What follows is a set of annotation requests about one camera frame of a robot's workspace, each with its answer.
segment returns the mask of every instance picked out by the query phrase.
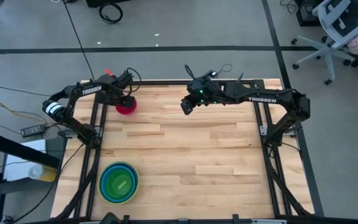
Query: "cable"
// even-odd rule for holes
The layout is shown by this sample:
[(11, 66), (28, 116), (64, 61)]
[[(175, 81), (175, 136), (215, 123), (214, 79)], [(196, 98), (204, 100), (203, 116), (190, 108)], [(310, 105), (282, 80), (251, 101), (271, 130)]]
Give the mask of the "cable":
[(37, 116), (39, 118), (41, 118), (45, 123), (48, 123), (48, 121), (41, 115), (39, 114), (36, 114), (36, 113), (30, 113), (30, 112), (26, 112), (26, 111), (14, 111), (16, 113), (25, 113), (25, 114), (31, 114), (31, 115), (34, 115), (34, 116)]
[(90, 72), (91, 72), (92, 79), (94, 80), (94, 75), (93, 75), (93, 72), (92, 72), (91, 65), (90, 65), (88, 59), (86, 58), (86, 55), (85, 55), (85, 52), (84, 52), (84, 48), (82, 47), (80, 38), (78, 37), (77, 30), (75, 29), (75, 26), (74, 26), (74, 23), (73, 23), (73, 19), (71, 18), (70, 12), (68, 11), (68, 8), (67, 8), (67, 6), (66, 6), (66, 3), (73, 3), (73, 2), (76, 2), (76, 0), (75, 0), (75, 1), (71, 0), (71, 1), (67, 1), (67, 2), (63, 1), (64, 5), (65, 5), (65, 8), (66, 8), (66, 11), (67, 11), (67, 14), (68, 14), (68, 18), (70, 19), (71, 25), (73, 26), (73, 30), (74, 30), (75, 36), (77, 37), (78, 43), (80, 44), (82, 54), (84, 55), (84, 58), (85, 58), (85, 60), (86, 60), (86, 64), (88, 65), (88, 68), (89, 68), (89, 70), (90, 70)]
[[(229, 69), (229, 70), (223, 70), (223, 68), (224, 68), (225, 66), (230, 66), (230, 69)], [(224, 65), (222, 65), (220, 71), (217, 72), (215, 78), (218, 78), (218, 76), (219, 76), (219, 74), (220, 74), (221, 72), (231, 72), (232, 69), (233, 69), (233, 65), (232, 65), (232, 64), (224, 64)]]
[[(103, 14), (103, 9), (106, 6), (112, 6), (115, 7), (118, 11), (119, 11), (119, 17), (118, 19), (110, 19), (110, 17), (108, 17), (107, 15)], [(99, 16), (100, 18), (102, 18), (102, 21), (107, 23), (107, 24), (116, 24), (117, 22), (119, 22), (122, 19), (122, 9), (121, 7), (119, 7), (117, 4), (112, 3), (112, 2), (106, 2), (103, 5), (100, 6), (99, 8)]]
[(298, 6), (295, 4), (293, 4), (292, 2), (295, 2), (295, 0), (291, 0), (287, 3), (283, 3), (283, 0), (280, 0), (280, 5), (281, 6), (286, 6), (287, 7), (287, 11), (290, 14), (293, 14), (294, 12), (296, 12), (298, 10)]
[(292, 145), (290, 145), (290, 144), (287, 144), (287, 143), (285, 143), (285, 142), (282, 142), (282, 144), (284, 144), (284, 145), (286, 145), (286, 146), (290, 146), (290, 147), (292, 147), (292, 148), (294, 148), (294, 149), (300, 151), (297, 147), (292, 146)]
[[(53, 181), (52, 185), (50, 186), (48, 192), (45, 194), (45, 196), (41, 199), (41, 201), (36, 205), (34, 206), (34, 208), (31, 208), (27, 213), (25, 213), (24, 215), (22, 215), (21, 217), (17, 218), (16, 220), (14, 220), (13, 222), (10, 222), (9, 224), (14, 224), (14, 223), (17, 223), (19, 220), (23, 219), (24, 217), (26, 217), (28, 214), (30, 214), (32, 211), (34, 211), (36, 208), (38, 208), (38, 206), (47, 198), (48, 194), (50, 193), (50, 191), (53, 189), (53, 186), (57, 183), (57, 180), (59, 179), (60, 177), (60, 174), (62, 173), (63, 169), (65, 168), (65, 166), (68, 164), (68, 162), (75, 156), (75, 154), (81, 149), (81, 147), (83, 146), (84, 144), (80, 145), (79, 148), (74, 152), (74, 154), (66, 161), (66, 163), (63, 165), (63, 167), (57, 172), (56, 174), (56, 178), (55, 180)], [(59, 165), (62, 165), (63, 164), (63, 158), (61, 159), (60, 161), (60, 164)]]
[[(39, 152), (64, 152), (64, 150), (40, 150)], [(11, 163), (8, 163), (8, 164), (5, 164), (5, 165), (2, 165), (0, 166), (1, 167), (6, 167), (8, 165), (12, 165), (12, 164), (21, 164), (21, 163), (26, 163), (26, 162), (31, 162), (31, 161), (23, 161), (23, 162), (11, 162)]]
[(8, 110), (9, 112), (11, 112), (11, 113), (14, 114), (14, 115), (21, 116), (21, 117), (23, 117), (23, 118), (32, 119), (32, 120), (34, 120), (34, 121), (39, 121), (39, 122), (41, 122), (41, 123), (43, 123), (43, 122), (47, 123), (47, 122), (48, 122), (45, 118), (43, 118), (44, 120), (40, 120), (40, 119), (37, 119), (37, 118), (32, 118), (32, 117), (29, 117), (29, 116), (21, 115), (20, 113), (17, 113), (17, 112), (15, 112), (15, 111), (9, 109), (7, 106), (5, 106), (5, 105), (4, 105), (3, 103), (1, 103), (1, 102), (0, 102), (0, 107), (4, 108), (5, 110)]
[(0, 127), (1, 127), (1, 128), (5, 128), (5, 129), (8, 130), (8, 131), (12, 131), (13, 133), (22, 135), (21, 133), (18, 133), (17, 131), (13, 131), (12, 129), (9, 129), (9, 128), (4, 127), (4, 126), (2, 126), (2, 125), (0, 125)]
[(37, 96), (47, 96), (47, 97), (51, 96), (51, 95), (46, 95), (46, 94), (41, 94), (41, 93), (33, 93), (33, 92), (30, 92), (30, 91), (24, 91), (24, 90), (15, 90), (15, 89), (3, 87), (3, 86), (0, 86), (0, 88), (5, 89), (5, 90), (18, 91), (18, 92), (21, 92), (21, 93), (28, 93), (28, 94), (37, 95)]
[(192, 79), (196, 80), (196, 78), (194, 77), (193, 72), (191, 71), (191, 69), (189, 68), (188, 65), (185, 65), (185, 69), (186, 69), (187, 74), (189, 74), (189, 76), (190, 76)]
[(132, 70), (132, 71), (135, 72), (136, 75), (139, 77), (139, 85), (137, 86), (137, 88), (136, 88), (135, 90), (132, 91), (132, 85), (129, 85), (129, 88), (131, 88), (129, 94), (131, 94), (131, 93), (133, 93), (133, 92), (136, 92), (136, 91), (140, 88), (140, 86), (142, 86), (142, 77), (141, 77), (141, 75), (139, 74), (139, 72), (137, 72), (137, 71), (134, 70), (133, 68), (129, 67), (129, 68), (127, 68), (127, 72), (128, 72), (128, 70)]
[(114, 86), (114, 85), (111, 85), (111, 84), (107, 83), (109, 86), (111, 86), (111, 87), (113, 87), (113, 88), (115, 88), (115, 89), (117, 89), (117, 90), (119, 90), (119, 91), (122, 91), (122, 92), (124, 92), (124, 93), (128, 93), (127, 96), (129, 96), (131, 93), (136, 92), (136, 91), (140, 88), (140, 86), (142, 86), (142, 77), (141, 77), (141, 75), (139, 74), (139, 72), (137, 72), (137, 71), (134, 70), (133, 68), (127, 68), (127, 72), (128, 72), (128, 70), (134, 71), (134, 72), (136, 73), (136, 75), (139, 77), (139, 85), (137, 86), (137, 88), (136, 88), (135, 90), (132, 90), (132, 85), (129, 85), (129, 91), (127, 91), (127, 90), (123, 90), (122, 88), (118, 88), (118, 87), (116, 87), (116, 86)]
[(1, 167), (6, 167), (6, 166), (8, 166), (8, 165), (11, 165), (11, 164), (20, 164), (20, 163), (25, 163), (25, 162), (30, 162), (30, 161), (24, 161), (24, 162), (11, 162), (11, 163), (8, 163), (8, 164), (5, 164), (5, 165), (2, 165), (2, 166), (0, 166), (0, 168)]
[(3, 107), (4, 109), (8, 110), (9, 112), (13, 112), (14, 115), (18, 115), (18, 116), (22, 116), (20, 114), (16, 114), (16, 113), (25, 113), (25, 114), (31, 114), (31, 115), (34, 115), (34, 116), (37, 116), (39, 118), (41, 118), (45, 123), (48, 123), (48, 121), (41, 115), (38, 115), (38, 114), (35, 114), (35, 113), (30, 113), (30, 112), (26, 112), (26, 111), (14, 111), (14, 110), (9, 110), (9, 108), (7, 108), (7, 106), (5, 106), (4, 104), (2, 104), (0, 102), (0, 106)]

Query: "white paper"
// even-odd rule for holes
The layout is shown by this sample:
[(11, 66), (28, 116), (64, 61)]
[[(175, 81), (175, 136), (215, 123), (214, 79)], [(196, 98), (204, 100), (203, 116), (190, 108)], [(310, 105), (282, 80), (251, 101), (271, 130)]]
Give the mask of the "white paper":
[[(41, 151), (42, 153), (46, 153), (45, 151), (46, 144), (44, 139), (25, 142), (22, 143), (22, 145), (31, 147), (37, 151)], [(10, 164), (12, 162), (24, 162), (24, 161), (26, 160), (12, 155), (7, 155), (6, 158), (6, 164)], [(14, 180), (20, 180), (29, 177), (29, 170), (34, 164), (35, 164), (34, 162), (25, 162), (20, 164), (7, 165), (5, 167), (4, 179), (6, 179), (7, 181), (14, 181)]]

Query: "robotic arm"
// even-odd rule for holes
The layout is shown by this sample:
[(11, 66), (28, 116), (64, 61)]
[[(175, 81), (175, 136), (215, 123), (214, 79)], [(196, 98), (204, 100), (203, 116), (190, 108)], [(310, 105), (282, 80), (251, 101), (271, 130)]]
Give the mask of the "robotic arm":
[[(97, 138), (96, 130), (89, 124), (80, 123), (72, 116), (75, 103), (82, 96), (96, 93), (95, 100), (98, 103), (133, 107), (135, 98), (130, 95), (133, 92), (133, 80), (132, 74), (128, 70), (125, 70), (119, 77), (111, 77), (105, 74), (97, 80), (66, 86), (62, 91), (52, 95), (42, 103), (42, 111), (58, 124), (74, 130), (78, 135), (77, 138), (85, 145), (90, 145), (92, 148), (99, 147), (101, 143)], [(124, 90), (127, 86), (130, 86), (130, 91)], [(68, 98), (66, 107), (58, 102), (63, 98)]]
[(181, 107), (185, 115), (189, 115), (196, 106), (209, 104), (239, 104), (245, 101), (275, 103), (282, 105), (287, 113), (281, 120), (267, 128), (266, 140), (271, 146), (281, 146), (282, 137), (286, 130), (297, 121), (304, 121), (310, 117), (310, 100), (294, 89), (265, 90), (247, 88), (241, 84), (242, 75), (237, 81), (224, 82), (212, 80), (217, 72), (210, 70), (202, 77), (195, 78), (191, 70), (185, 65), (186, 71), (193, 78), (187, 85), (189, 95), (181, 100)]

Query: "wooden tabletop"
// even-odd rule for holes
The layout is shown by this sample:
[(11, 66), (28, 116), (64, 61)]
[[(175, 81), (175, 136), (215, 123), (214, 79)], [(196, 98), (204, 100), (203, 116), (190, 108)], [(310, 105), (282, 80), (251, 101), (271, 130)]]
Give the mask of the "wooden tabletop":
[[(279, 79), (264, 82), (266, 88), (281, 88)], [(108, 204), (96, 190), (93, 220), (108, 212), (119, 218), (130, 215), (131, 220), (232, 218), (232, 214), (273, 218), (253, 104), (201, 106), (185, 116), (180, 100), (187, 94), (185, 85), (142, 86), (133, 93), (138, 103), (134, 114), (121, 115), (114, 107), (108, 108), (99, 173), (112, 162), (126, 161), (138, 170), (140, 186), (124, 205)], [(78, 100), (76, 119), (89, 123), (93, 98), (89, 95)], [(274, 123), (285, 114), (280, 105), (269, 107)], [(290, 137), (283, 142), (296, 146)], [(77, 139), (68, 141), (65, 160), (80, 144)], [(299, 152), (285, 145), (279, 150), (288, 188), (313, 213)], [(84, 149), (80, 149), (63, 170), (51, 217), (58, 215), (76, 192), (83, 155)], [(81, 215), (85, 215), (85, 207), (86, 200)]]

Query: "chair leg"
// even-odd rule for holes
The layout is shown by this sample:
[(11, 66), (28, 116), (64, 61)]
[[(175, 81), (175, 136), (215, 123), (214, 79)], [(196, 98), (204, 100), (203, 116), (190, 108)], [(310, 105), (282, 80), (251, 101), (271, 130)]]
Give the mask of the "chair leg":
[(335, 79), (333, 57), (332, 57), (332, 55), (327, 54), (324, 59), (326, 60), (327, 67), (328, 67), (328, 74), (329, 74), (329, 80), (326, 81), (326, 84), (328, 81), (330, 81), (328, 83), (328, 84), (330, 84)]
[(311, 60), (311, 59), (314, 59), (315, 57), (319, 56), (319, 55), (322, 55), (324, 54), (324, 51), (323, 50), (318, 50), (316, 52), (313, 52), (312, 54), (309, 54), (308, 56), (304, 57), (304, 58), (301, 58), (299, 59), (296, 64), (298, 63), (301, 63), (301, 62), (304, 62), (306, 60)]
[(353, 61), (354, 60), (354, 57), (348, 55), (347, 53), (345, 52), (342, 52), (340, 50), (330, 50), (330, 53), (335, 56), (335, 57), (339, 57), (339, 58), (343, 58), (343, 59), (346, 59), (346, 60), (351, 60)]
[(298, 36), (298, 38), (304, 40), (308, 45), (310, 45), (316, 49), (322, 49), (326, 46), (325, 44), (322, 44), (320, 42), (317, 42), (317, 41), (314, 41), (311, 39), (307, 39), (306, 37)]

